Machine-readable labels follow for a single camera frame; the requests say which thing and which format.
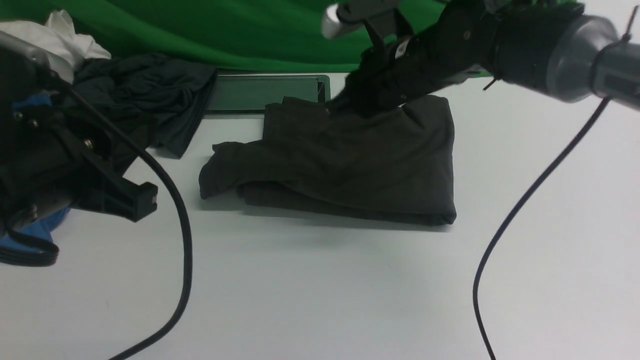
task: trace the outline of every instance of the crumpled black cloth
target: crumpled black cloth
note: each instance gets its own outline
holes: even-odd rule
[[[422,225],[452,224],[454,126],[427,95],[372,119],[331,118],[285,98],[266,108],[263,139],[214,145],[203,199],[238,188],[247,204]]]
[[[181,157],[211,100],[215,79],[212,65],[154,53],[89,61],[76,74],[74,90],[119,117],[153,115],[159,126],[153,145]],[[65,101],[65,106],[75,105]]]

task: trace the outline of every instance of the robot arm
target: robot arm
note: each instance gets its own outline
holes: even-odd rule
[[[0,31],[0,238],[67,206],[132,221],[157,208],[155,185],[134,184],[114,170],[113,132],[53,107],[12,110],[42,90],[70,90],[52,70],[56,61]]]
[[[611,21],[584,15],[584,4],[452,0],[414,35],[399,2],[327,8],[326,38],[364,26],[373,43],[327,103],[331,113],[371,117],[484,71],[564,102],[595,94],[640,110],[640,45],[620,39]],[[397,40],[385,43],[390,35]]]

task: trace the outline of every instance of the screw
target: screw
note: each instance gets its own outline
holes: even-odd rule
[[[91,139],[84,139],[84,144],[89,148],[89,150],[93,150],[93,141],[91,141]]]
[[[38,206],[35,204],[31,205],[31,222],[38,220]]]

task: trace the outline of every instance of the blue cloth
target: blue cloth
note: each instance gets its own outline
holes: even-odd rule
[[[21,109],[26,108],[28,106],[41,106],[41,105],[49,105],[51,106],[51,98],[48,95],[33,95],[29,99],[21,102],[14,102],[13,109]]]
[[[62,221],[64,221],[65,216],[67,215],[68,212],[69,212],[68,208],[60,210],[59,212],[41,221],[37,221],[25,227],[23,230],[20,231],[20,233],[32,235],[37,238],[41,238],[43,240],[53,241],[53,238],[51,237],[51,231],[55,230],[55,228],[57,228],[60,224],[62,224]],[[24,251],[24,252],[37,252],[37,250],[31,249],[29,247],[26,247],[24,245],[21,245],[15,242],[9,236],[5,236],[4,238],[0,239],[0,247],[14,249],[18,251]]]
[[[25,108],[28,106],[41,106],[41,105],[51,106],[51,98],[48,95],[34,95],[25,101],[15,102],[13,104],[13,109],[17,110],[17,109]],[[53,241],[53,238],[51,238],[51,231],[57,228],[62,223],[62,221],[64,221],[65,216],[67,215],[68,212],[69,212],[68,208],[60,210],[57,213],[24,228],[23,230],[20,231],[20,233],[36,236],[37,238],[41,238],[48,241]],[[15,250],[24,251],[24,252],[37,251],[15,242],[13,239],[11,239],[8,236],[5,236],[4,238],[0,239],[0,247],[15,249]]]

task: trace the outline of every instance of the folded black shirt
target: folded black shirt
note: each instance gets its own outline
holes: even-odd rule
[[[247,204],[424,225],[451,224],[454,127],[432,95],[372,119],[331,118],[286,98],[266,108],[263,139],[214,145],[203,199],[239,188]]]

